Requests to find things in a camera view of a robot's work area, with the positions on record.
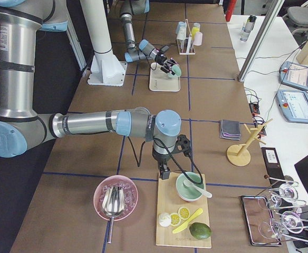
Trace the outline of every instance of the brown table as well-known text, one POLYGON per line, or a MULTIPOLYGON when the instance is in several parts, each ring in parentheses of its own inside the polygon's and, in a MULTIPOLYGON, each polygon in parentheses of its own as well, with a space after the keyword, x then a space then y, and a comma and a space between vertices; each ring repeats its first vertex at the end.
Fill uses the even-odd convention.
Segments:
MULTIPOLYGON (((123 59, 125 51, 120 21, 109 17, 113 51, 123 59)), ((179 92, 152 92, 148 88, 146 61, 131 63, 123 87, 89 86, 83 78, 70 112, 97 112, 144 106, 157 114, 164 109, 178 112, 181 133, 192 142, 194 161, 205 174, 212 249, 155 245, 158 187, 157 162, 151 156, 152 144, 145 145, 142 164, 137 168, 127 139, 117 134, 75 135, 58 139, 34 194, 11 252, 287 252, 279 248, 249 244, 239 196, 256 194, 268 185, 258 143, 249 147, 252 160, 236 167, 226 158, 226 150, 236 141, 219 138, 219 120, 252 123, 242 83, 235 81, 238 66, 222 7, 203 4, 151 3, 151 12, 133 21, 136 38, 154 45, 175 42, 178 21, 188 18, 201 23, 203 45, 196 55, 178 55, 172 46, 167 55, 182 69, 179 92), (106 244, 107 222, 93 207, 93 194, 106 177, 122 174, 131 178, 139 191, 134 212, 114 224, 113 242, 106 244)), ((248 133, 242 127, 241 142, 248 133)), ((133 138, 139 151, 143 140, 133 138)), ((190 162, 176 155, 183 168, 190 162)), ((169 162, 172 171, 177 167, 169 162)))

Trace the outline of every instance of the folded cloth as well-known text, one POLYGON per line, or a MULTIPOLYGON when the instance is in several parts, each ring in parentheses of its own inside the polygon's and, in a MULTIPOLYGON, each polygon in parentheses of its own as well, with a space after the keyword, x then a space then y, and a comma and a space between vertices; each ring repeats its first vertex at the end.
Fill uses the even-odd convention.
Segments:
POLYGON ((240 140, 240 128, 238 121, 220 120, 219 137, 228 140, 240 140))

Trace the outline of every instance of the spoon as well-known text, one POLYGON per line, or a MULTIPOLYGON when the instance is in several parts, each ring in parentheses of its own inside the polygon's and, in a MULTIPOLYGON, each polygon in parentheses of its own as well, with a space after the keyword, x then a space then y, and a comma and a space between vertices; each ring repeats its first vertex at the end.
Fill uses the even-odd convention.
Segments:
POLYGON ((102 201, 102 212, 110 218, 110 228, 108 231, 107 243, 112 243, 112 230, 114 218, 121 215, 124 210, 124 195, 123 188, 120 186, 113 186, 106 191, 105 197, 102 201))
POLYGON ((188 179, 184 180, 184 186, 186 186, 186 187, 193 187, 195 190, 198 190, 199 192, 201 192, 207 198, 211 198, 213 196, 209 191, 206 191, 204 189, 201 189, 200 187, 197 187, 192 182, 190 182, 188 179))

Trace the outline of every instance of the white table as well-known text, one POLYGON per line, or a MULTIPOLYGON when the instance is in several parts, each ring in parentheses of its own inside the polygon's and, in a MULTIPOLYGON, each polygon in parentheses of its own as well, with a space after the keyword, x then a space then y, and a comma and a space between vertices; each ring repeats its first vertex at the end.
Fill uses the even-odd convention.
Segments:
MULTIPOLYGON (((239 34, 242 29, 242 24, 247 20, 247 18, 248 16, 245 15, 233 15, 230 22, 227 23, 239 68, 243 66, 245 61, 245 59, 240 58, 246 58, 264 20, 264 16, 257 17, 255 27, 251 32, 248 41, 242 42, 239 40, 239 34)), ((292 52, 296 48, 298 48, 298 44, 283 19, 277 17, 270 31, 266 35, 256 57, 281 56, 292 52)), ((288 61, 297 62, 295 56, 298 51, 299 50, 292 54, 288 58, 288 61)), ((255 59, 250 71, 254 70, 261 73, 278 71, 287 57, 288 55, 278 58, 255 59)), ((278 88, 282 90, 293 90, 293 88, 286 85, 280 86, 277 72, 268 75, 249 72, 246 75, 244 87, 253 89, 256 91, 257 96, 262 99, 259 102, 261 117, 264 120, 273 119, 273 121, 267 125, 267 136, 262 138, 262 140, 267 144, 261 144, 261 146, 276 148, 283 174, 291 176, 295 181, 300 183, 300 186, 297 188, 299 191, 299 199, 306 200, 308 204, 308 194, 302 186, 294 166, 298 161, 308 155, 308 124, 287 122, 283 117, 276 100, 270 110, 269 117, 267 117, 267 113, 272 105, 273 98, 278 88)), ((296 252, 295 247, 291 242, 288 243, 288 249, 291 253, 296 252)))

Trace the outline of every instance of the knife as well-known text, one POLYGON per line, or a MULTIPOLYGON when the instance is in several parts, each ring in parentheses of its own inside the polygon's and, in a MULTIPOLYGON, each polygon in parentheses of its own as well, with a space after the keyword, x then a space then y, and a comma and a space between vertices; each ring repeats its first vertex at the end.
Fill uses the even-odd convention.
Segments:
POLYGON ((179 233, 185 230, 188 227, 188 223, 190 223, 192 220, 194 220, 196 217, 198 217, 202 213, 203 213, 202 208, 197 209, 184 223, 182 223, 180 226, 174 229, 173 233, 179 233))

